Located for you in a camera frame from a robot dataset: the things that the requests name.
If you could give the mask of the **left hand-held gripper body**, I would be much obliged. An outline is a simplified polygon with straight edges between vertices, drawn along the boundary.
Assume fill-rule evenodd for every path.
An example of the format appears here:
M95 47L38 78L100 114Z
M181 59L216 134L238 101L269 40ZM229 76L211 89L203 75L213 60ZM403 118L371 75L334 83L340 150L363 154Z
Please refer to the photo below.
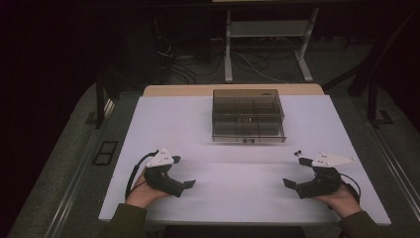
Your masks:
M144 177L152 188L180 197L183 192L182 182L174 180L168 175L168 171L175 165L172 157L168 148L154 152L152 158L147 162Z

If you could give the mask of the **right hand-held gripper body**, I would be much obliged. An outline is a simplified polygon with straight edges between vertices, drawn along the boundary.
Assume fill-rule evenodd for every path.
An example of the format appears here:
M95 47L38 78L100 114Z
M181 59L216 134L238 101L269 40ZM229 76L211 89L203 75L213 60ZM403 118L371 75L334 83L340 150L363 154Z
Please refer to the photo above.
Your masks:
M342 175L337 171L337 166L354 163L356 159L319 153L312 161L312 166L309 168L313 170L315 177L313 180L297 184L295 191L300 198L310 198L336 192L343 184ZM344 183L344 185L353 196L357 196L357 191L350 184Z

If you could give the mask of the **person's right hand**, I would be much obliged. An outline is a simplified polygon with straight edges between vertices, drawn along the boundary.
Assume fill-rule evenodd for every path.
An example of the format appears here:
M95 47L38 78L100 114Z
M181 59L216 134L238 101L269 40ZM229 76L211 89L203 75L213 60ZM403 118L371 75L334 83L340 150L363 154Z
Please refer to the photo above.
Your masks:
M346 218L362 211L362 208L353 197L351 191L343 184L336 192L315 196L314 199L331 207L341 218Z

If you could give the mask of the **person's left hand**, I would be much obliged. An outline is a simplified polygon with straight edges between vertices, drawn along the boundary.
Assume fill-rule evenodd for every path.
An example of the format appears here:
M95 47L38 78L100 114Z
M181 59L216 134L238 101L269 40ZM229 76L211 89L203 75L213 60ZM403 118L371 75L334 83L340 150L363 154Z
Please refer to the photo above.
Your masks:
M140 208L148 208L155 201L164 197L168 197L168 194L149 186L144 177L144 173L141 173L126 198L125 203Z

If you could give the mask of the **white board mat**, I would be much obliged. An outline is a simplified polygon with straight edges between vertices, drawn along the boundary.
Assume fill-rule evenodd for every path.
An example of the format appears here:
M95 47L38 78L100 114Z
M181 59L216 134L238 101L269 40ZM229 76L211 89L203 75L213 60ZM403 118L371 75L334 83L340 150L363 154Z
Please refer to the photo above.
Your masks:
M167 197L149 209L148 221L161 224L332 224L337 216L324 204L301 199L284 186L285 179L313 179L311 169L295 157L333 154L352 159L339 172L362 189L361 206L380 225L388 215L361 164L336 108L327 95L283 95L286 140L274 144L229 144L212 140L209 96L165 96L139 99L110 181L99 217L110 219L125 198L126 185L144 155L168 148L181 160L171 178L193 180L180 197Z

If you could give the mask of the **smoky clear plastic drawer box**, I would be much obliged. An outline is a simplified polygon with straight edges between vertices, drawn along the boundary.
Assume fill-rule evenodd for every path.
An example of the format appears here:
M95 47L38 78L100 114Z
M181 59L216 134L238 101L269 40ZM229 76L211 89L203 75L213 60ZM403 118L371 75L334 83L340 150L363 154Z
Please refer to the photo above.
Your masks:
M212 140L284 143L284 112L276 89L214 89Z

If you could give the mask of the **black metal stand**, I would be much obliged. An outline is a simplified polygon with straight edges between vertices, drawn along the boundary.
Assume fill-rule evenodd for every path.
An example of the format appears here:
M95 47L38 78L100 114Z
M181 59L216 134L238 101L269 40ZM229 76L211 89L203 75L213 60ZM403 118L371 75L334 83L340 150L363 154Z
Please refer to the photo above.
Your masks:
M106 90L105 79L101 74L95 78L96 111L90 112L85 123L100 129L105 119L112 113L114 102Z
M420 131L420 5L404 13L398 23L376 41L366 58L322 85L327 91L354 76L348 93L360 96L367 89L367 119L374 126L391 124L377 110L382 87Z

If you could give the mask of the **black floor socket frame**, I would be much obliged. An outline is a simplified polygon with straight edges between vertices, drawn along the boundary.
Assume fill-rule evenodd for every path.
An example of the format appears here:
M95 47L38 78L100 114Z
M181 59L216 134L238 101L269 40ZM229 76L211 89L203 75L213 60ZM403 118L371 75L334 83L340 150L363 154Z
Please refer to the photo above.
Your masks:
M117 141L103 141L92 161L92 164L94 166L110 165L117 149L117 145Z

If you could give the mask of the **white metal table frame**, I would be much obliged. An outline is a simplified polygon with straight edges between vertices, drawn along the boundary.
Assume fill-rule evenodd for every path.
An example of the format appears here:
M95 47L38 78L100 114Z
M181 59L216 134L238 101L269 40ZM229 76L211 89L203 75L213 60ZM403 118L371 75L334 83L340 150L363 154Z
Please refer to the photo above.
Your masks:
M231 40L238 38L263 38L263 37L301 37L302 45L294 52L297 65L305 82L312 82L313 77L305 61L305 53L311 40L319 13L318 8L313 8L308 20L276 20L276 21L233 21L232 12L226 15L226 37L224 72L225 81L233 82Z

